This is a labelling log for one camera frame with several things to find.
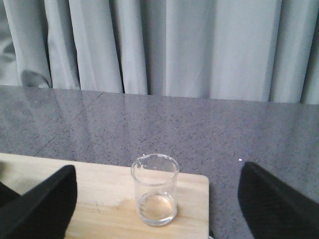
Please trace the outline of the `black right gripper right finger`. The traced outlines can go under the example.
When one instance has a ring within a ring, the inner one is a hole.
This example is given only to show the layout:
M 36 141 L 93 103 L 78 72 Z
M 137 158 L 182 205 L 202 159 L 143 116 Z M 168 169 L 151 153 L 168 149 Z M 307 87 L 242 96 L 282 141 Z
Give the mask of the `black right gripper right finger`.
M 238 201 L 256 239 L 317 239 L 319 205 L 256 163 L 245 162 Z

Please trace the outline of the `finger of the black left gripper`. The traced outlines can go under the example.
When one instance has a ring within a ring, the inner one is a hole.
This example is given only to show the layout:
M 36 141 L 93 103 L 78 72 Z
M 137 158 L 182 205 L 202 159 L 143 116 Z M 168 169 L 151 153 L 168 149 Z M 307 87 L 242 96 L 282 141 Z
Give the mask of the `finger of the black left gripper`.
M 0 183 L 0 207 L 14 208 L 18 205 L 21 194 L 14 191 L 3 182 Z

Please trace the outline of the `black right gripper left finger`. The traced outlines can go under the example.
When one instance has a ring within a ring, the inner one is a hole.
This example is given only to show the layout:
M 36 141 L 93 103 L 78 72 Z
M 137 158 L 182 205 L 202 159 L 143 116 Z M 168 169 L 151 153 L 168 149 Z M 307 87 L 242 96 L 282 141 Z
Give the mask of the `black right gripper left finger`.
M 0 237 L 63 239 L 76 203 L 76 170 L 66 165 L 21 195 L 16 207 L 0 208 Z

